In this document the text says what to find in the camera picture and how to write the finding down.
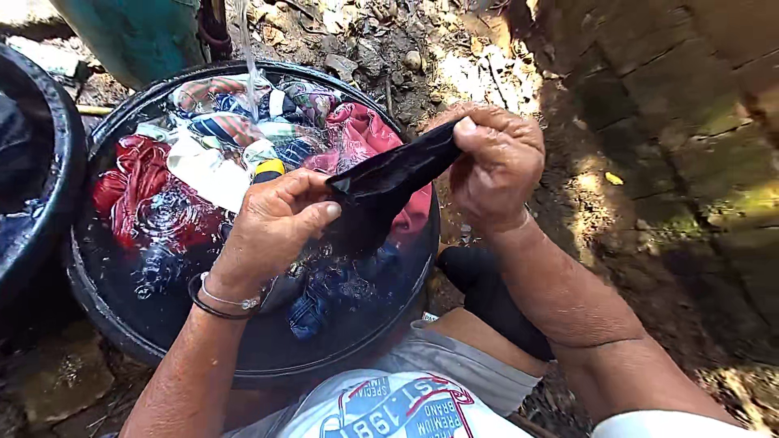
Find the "hand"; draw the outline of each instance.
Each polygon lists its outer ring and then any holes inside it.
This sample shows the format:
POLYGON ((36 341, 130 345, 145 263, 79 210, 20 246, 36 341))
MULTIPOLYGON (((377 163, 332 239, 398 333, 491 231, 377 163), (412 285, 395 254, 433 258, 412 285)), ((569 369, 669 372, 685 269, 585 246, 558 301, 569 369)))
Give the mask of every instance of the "hand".
POLYGON ((521 227, 524 203, 544 171, 544 137, 535 120, 495 106, 454 105, 431 126, 463 118, 454 141, 465 154, 452 166, 450 187, 470 224, 485 233, 521 227))
POLYGON ((230 237, 206 278, 208 292, 241 301, 284 272, 311 237, 340 216, 323 175, 298 169, 249 187, 230 237))

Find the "silver bracelet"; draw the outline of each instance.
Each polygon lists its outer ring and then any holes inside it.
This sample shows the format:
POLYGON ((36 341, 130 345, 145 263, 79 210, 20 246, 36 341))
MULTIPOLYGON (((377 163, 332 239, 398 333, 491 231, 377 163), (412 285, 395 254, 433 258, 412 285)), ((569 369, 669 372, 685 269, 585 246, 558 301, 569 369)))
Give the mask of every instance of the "silver bracelet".
POLYGON ((203 290, 203 293, 206 294, 208 298, 211 298, 218 302, 223 302, 224 304, 232 304, 233 306, 239 306, 243 310, 254 309, 256 306, 259 306, 259 304, 262 302, 262 299, 260 299, 259 296, 255 298, 245 299, 241 302, 228 301, 226 299, 213 296, 206 290, 206 277, 208 277, 208 272, 204 272, 200 274, 200 288, 203 290))

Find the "person's left hand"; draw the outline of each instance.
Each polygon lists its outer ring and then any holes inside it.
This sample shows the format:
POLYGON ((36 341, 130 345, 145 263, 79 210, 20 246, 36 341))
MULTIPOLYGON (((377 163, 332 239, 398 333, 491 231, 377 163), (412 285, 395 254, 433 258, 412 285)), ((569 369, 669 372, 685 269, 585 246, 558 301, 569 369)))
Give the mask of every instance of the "person's left hand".
POLYGON ((328 201, 328 175, 298 169, 249 187, 230 236, 206 278, 208 292, 240 302, 257 296, 263 283, 281 274, 305 242, 340 216, 328 201))

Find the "bracelet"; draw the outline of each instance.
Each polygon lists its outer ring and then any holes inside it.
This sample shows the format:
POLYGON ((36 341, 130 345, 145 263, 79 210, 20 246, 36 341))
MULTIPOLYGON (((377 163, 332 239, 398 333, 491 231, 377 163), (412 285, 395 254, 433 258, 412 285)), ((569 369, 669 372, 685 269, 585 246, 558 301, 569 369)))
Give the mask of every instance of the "bracelet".
POLYGON ((251 312, 245 313, 243 315, 233 315, 231 313, 225 313, 216 310, 215 308, 207 305, 205 302, 200 301, 200 298, 197 296, 197 293, 200 290, 200 287, 198 287, 197 285, 198 278, 201 278, 201 286, 202 286, 203 275, 196 275, 195 277, 192 277, 191 280, 189 280, 189 286, 187 287, 187 289, 189 292, 189 298, 191 298, 192 302, 194 302, 203 311, 208 312, 214 316, 219 316, 220 318, 224 318, 226 320, 247 320, 252 316, 254 316, 254 314, 257 313, 257 310, 259 310, 259 308, 253 308, 251 312))
POLYGON ((224 304, 232 304, 233 306, 239 306, 243 310, 253 309, 253 308, 258 306, 262 302, 259 296, 258 297, 254 297, 254 298, 245 299, 245 300, 243 300, 241 302, 234 302, 234 301, 228 301, 226 299, 222 299, 222 298, 219 298, 217 296, 211 295, 206 290, 206 277, 208 277, 208 274, 209 274, 208 272, 204 272, 204 273, 200 274, 200 287, 203 289, 203 293, 206 294, 206 296, 208 298, 211 298, 211 299, 216 300, 218 302, 223 302, 224 304))

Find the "dirt ground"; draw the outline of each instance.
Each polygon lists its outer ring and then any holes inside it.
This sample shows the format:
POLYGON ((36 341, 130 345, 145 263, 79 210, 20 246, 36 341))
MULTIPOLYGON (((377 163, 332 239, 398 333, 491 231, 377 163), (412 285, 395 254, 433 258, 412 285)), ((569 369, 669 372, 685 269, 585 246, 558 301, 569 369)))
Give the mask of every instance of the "dirt ground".
MULTIPOLYGON (((295 62, 353 81, 387 106, 409 137, 456 101, 487 101, 538 119, 548 156, 530 207, 541 227, 613 284, 684 371, 739 421, 776 435, 776 368, 728 357, 707 335, 693 300, 659 257, 653 232, 636 221, 633 201, 604 177, 608 161, 580 121, 562 78, 539 71, 534 53, 511 37, 512 26, 504 18, 508 2, 482 12, 465 11, 456 0, 361 3, 328 9, 254 0, 252 51, 256 58, 295 62)), ((232 9, 228 19, 233 56, 242 58, 232 9)), ((513 34, 529 34, 529 23, 515 20, 513 34)), ((49 43, 90 56, 77 37, 49 43)), ((69 84, 77 103, 112 106, 131 93, 94 63, 93 71, 86 83, 69 84)), ((85 119, 88 125, 96 121, 85 119)), ((480 245, 451 203, 446 175, 436 185, 442 242, 480 245)), ((431 313, 462 305, 462 294, 438 271, 426 291, 431 313)), ((65 438, 118 431, 149 378, 150 370, 96 335, 69 298, 56 299, 64 300, 62 311, 42 327, 29 323, 0 340, 0 436, 65 438), (39 356, 70 359, 42 361, 39 356)), ((36 318, 34 303, 22 301, 16 319, 24 312, 36 318)), ((558 370, 510 419, 536 436, 588 436, 594 426, 558 370)))

